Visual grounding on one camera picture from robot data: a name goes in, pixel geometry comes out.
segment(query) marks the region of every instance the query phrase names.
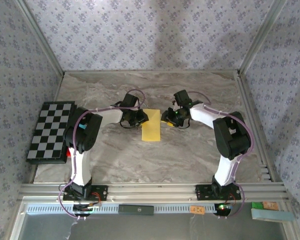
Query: wall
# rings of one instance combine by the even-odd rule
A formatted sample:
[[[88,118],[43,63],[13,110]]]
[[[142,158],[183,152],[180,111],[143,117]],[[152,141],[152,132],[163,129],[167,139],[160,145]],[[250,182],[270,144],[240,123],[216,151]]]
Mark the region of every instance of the wall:
[[[287,1],[246,77],[300,226],[300,0]]]
[[[238,69],[273,0],[26,0],[64,71]]]
[[[12,0],[0,1],[0,239],[29,178],[26,152],[58,79]]]

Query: yellow sponge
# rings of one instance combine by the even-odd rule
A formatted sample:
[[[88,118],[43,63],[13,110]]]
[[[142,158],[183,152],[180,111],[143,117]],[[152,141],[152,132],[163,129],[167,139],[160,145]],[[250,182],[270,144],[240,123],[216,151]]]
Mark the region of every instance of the yellow sponge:
[[[149,121],[142,124],[142,141],[159,142],[160,136],[160,110],[159,109],[143,109],[147,114]]]

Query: orange label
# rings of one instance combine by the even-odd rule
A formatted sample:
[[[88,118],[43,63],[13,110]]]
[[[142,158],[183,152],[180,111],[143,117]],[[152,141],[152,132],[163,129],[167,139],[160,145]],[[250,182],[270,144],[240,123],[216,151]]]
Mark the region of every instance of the orange label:
[[[191,206],[190,207],[190,213],[192,214],[205,214],[206,209],[204,206]]]
[[[264,201],[263,208],[268,210],[279,211],[278,203],[276,202]]]

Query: black and white checkerboard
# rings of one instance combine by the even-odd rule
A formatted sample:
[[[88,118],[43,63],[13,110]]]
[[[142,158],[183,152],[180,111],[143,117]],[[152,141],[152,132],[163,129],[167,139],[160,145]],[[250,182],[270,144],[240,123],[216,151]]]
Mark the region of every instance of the black and white checkerboard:
[[[69,116],[75,110],[74,101],[45,102],[36,124],[27,162],[57,164],[67,161],[67,146],[63,134]]]

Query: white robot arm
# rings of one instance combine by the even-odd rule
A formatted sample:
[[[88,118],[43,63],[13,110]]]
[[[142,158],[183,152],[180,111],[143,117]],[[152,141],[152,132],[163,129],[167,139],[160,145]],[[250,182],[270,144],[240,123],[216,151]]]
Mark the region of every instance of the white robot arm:
[[[190,115],[192,120],[201,122],[212,129],[214,128],[214,120],[222,118],[222,116],[204,109],[203,103],[199,103],[190,108]],[[220,156],[219,166],[214,175],[215,180],[220,184],[220,186],[226,186],[235,180],[231,177],[231,173],[237,158],[238,156],[233,159],[229,159],[222,155]]]
[[[213,113],[205,108],[201,101],[192,101],[185,90],[174,94],[174,108],[168,108],[161,120],[173,127],[183,127],[186,119],[201,122],[214,129],[217,148],[221,154],[219,166],[212,178],[211,189],[217,196],[222,188],[235,181],[237,158],[245,154],[251,146],[251,140],[245,128],[228,116]],[[244,122],[239,112],[231,116]]]
[[[140,105],[137,105],[137,101],[139,102],[139,99],[136,96],[127,93],[123,101],[106,110],[96,109],[86,115],[84,114],[88,110],[83,107],[78,107],[75,110],[64,130],[63,139],[71,154],[72,172],[69,191],[77,198],[86,199],[91,193],[92,177],[89,155],[90,149],[96,142],[100,128],[113,123],[120,123],[124,127],[122,125],[123,121],[127,121],[130,125],[130,127],[126,128],[133,128],[149,120],[143,110],[138,107]],[[82,119],[75,133],[75,146],[77,149],[75,152],[73,134],[75,125],[80,118]]]

